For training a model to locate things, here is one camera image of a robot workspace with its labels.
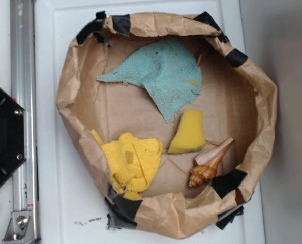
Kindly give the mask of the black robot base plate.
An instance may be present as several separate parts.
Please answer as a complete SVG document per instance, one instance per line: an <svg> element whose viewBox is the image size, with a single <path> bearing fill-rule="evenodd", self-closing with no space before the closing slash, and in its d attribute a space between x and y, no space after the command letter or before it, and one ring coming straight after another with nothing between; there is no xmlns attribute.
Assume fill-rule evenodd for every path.
<svg viewBox="0 0 302 244"><path fill-rule="evenodd" d="M24 109L0 88L0 188L25 161Z"/></svg>

